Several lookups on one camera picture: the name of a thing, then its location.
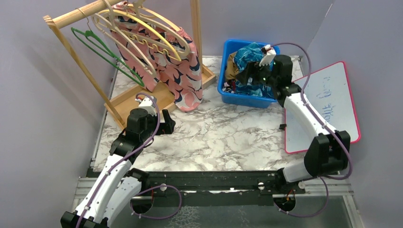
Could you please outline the mustard brown shorts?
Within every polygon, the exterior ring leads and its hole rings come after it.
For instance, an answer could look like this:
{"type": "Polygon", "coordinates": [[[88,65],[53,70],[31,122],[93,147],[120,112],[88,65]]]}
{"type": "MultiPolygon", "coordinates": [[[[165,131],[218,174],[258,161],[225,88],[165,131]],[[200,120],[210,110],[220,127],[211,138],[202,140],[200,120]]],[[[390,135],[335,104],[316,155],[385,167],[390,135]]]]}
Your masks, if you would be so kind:
{"type": "Polygon", "coordinates": [[[239,73],[239,68],[237,66],[237,64],[234,62],[234,58],[235,55],[237,54],[237,52],[233,52],[231,54],[229,54],[229,57],[227,59],[227,65],[226,65],[226,69],[224,72],[224,77],[225,77],[225,81],[228,82],[230,80],[235,80],[236,79],[236,75],[239,73]]]}

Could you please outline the comic print shorts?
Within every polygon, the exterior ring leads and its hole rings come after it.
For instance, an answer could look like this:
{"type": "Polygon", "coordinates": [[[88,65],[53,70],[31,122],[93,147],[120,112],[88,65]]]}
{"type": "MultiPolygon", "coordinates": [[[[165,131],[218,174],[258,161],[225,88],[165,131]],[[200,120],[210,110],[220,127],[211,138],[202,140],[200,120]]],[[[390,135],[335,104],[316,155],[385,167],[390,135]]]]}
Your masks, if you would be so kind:
{"type": "Polygon", "coordinates": [[[222,91],[225,93],[236,94],[237,93],[238,80],[233,79],[223,83],[222,91]]]}

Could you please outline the teal patterned shorts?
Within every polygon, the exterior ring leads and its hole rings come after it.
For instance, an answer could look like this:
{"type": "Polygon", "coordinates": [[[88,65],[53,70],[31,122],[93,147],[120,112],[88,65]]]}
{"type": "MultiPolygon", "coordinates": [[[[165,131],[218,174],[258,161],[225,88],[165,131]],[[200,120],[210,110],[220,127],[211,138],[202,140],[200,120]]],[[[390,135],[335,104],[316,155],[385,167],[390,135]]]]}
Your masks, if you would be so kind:
{"type": "MultiPolygon", "coordinates": [[[[256,42],[240,48],[233,58],[233,62],[238,69],[237,74],[243,73],[249,62],[260,62],[262,58],[263,53],[261,52],[261,47],[256,42]]],[[[256,97],[273,98],[273,93],[270,87],[262,84],[253,85],[251,79],[248,79],[247,84],[243,84],[237,80],[235,83],[235,93],[256,97]]]]}

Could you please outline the pink floral shorts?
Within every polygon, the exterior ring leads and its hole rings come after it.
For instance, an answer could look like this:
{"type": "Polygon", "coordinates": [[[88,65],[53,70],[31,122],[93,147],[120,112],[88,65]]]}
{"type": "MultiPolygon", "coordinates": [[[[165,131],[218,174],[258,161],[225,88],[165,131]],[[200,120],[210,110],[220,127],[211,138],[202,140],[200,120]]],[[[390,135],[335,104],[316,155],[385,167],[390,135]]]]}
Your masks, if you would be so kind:
{"type": "Polygon", "coordinates": [[[154,66],[157,76],[151,76],[132,60],[127,64],[142,78],[145,86],[142,88],[153,92],[158,84],[164,84],[174,96],[174,103],[183,112],[195,109],[202,101],[202,73],[197,54],[189,54],[182,61],[177,61],[157,53],[145,45],[140,45],[141,51],[154,66]]]}

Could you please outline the beige wooden hanger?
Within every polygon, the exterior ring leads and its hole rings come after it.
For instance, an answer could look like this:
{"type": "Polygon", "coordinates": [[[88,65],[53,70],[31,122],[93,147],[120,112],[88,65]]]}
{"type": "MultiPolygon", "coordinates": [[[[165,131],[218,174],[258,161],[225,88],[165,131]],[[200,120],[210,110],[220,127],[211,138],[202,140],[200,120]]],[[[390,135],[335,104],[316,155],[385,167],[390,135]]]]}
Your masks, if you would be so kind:
{"type": "Polygon", "coordinates": [[[161,29],[170,34],[182,34],[183,29],[181,27],[175,25],[163,15],[144,7],[143,3],[144,0],[137,0],[134,2],[128,1],[127,3],[124,3],[124,5],[126,6],[127,11],[131,12],[134,17],[146,22],[155,30],[161,29]]]}
{"type": "Polygon", "coordinates": [[[92,16],[99,30],[108,29],[123,40],[140,45],[181,61],[189,54],[197,54],[193,40],[179,26],[161,14],[145,8],[142,0],[125,0],[109,6],[92,16]]]}
{"type": "Polygon", "coordinates": [[[106,12],[99,11],[94,13],[91,16],[91,20],[100,32],[117,45],[121,55],[118,60],[121,61],[121,64],[137,78],[139,78],[140,75],[127,64],[129,60],[137,63],[139,68],[149,75],[157,76],[154,66],[141,49],[116,25],[115,17],[117,14],[114,12],[109,1],[103,0],[102,3],[106,5],[106,12]]]}

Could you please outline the yellow hanger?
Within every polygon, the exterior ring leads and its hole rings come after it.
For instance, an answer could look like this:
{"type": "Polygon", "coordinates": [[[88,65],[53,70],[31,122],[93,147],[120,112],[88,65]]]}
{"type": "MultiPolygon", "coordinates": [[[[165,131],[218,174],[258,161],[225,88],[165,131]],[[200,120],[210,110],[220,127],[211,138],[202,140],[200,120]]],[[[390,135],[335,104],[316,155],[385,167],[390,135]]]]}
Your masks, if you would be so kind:
{"type": "Polygon", "coordinates": [[[190,52],[187,41],[179,34],[155,30],[146,22],[134,17],[126,7],[114,9],[116,25],[132,40],[171,59],[182,61],[190,52]]]}

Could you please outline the green hanger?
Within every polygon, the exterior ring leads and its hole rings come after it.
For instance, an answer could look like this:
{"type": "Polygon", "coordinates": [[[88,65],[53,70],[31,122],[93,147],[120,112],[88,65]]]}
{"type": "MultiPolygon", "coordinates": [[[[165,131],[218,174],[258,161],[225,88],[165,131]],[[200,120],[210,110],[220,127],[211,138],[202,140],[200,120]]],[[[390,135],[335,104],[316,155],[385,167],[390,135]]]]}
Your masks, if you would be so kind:
{"type": "Polygon", "coordinates": [[[113,51],[109,49],[109,47],[102,41],[100,37],[98,37],[93,31],[86,30],[81,31],[74,27],[70,28],[73,35],[87,48],[109,63],[111,66],[116,68],[118,71],[123,73],[126,77],[130,78],[132,81],[137,83],[140,86],[145,86],[142,78],[126,64],[120,57],[118,57],[113,51]],[[113,63],[110,59],[113,58],[118,63],[120,63],[123,67],[129,70],[130,74],[124,71],[117,63],[113,63]]]}

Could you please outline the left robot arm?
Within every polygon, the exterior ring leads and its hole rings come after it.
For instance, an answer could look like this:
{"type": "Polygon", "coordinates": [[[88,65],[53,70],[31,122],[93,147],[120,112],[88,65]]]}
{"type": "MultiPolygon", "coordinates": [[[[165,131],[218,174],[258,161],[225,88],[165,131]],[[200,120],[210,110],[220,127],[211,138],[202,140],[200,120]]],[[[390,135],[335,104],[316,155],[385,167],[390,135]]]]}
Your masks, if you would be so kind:
{"type": "Polygon", "coordinates": [[[108,228],[136,194],[149,190],[143,171],[130,175],[131,167],[142,150],[156,135],[172,134],[175,121],[169,111],[153,107],[133,109],[126,128],[113,141],[110,155],[94,185],[73,212],[66,211],[63,228],[108,228]]]}

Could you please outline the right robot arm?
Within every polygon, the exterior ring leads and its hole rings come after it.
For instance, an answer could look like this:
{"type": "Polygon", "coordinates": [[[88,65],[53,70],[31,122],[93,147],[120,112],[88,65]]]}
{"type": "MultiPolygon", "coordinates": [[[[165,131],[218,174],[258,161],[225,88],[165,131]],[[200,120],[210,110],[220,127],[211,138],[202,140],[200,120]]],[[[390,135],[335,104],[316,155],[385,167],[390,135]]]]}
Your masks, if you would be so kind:
{"type": "Polygon", "coordinates": [[[302,162],[276,171],[274,187],[286,193],[300,181],[351,168],[349,148],[351,137],[347,131],[339,131],[320,116],[308,102],[303,89],[292,82],[293,62],[286,55],[271,55],[262,61],[249,62],[236,79],[246,84],[269,86],[274,98],[297,119],[312,138],[302,162]]]}

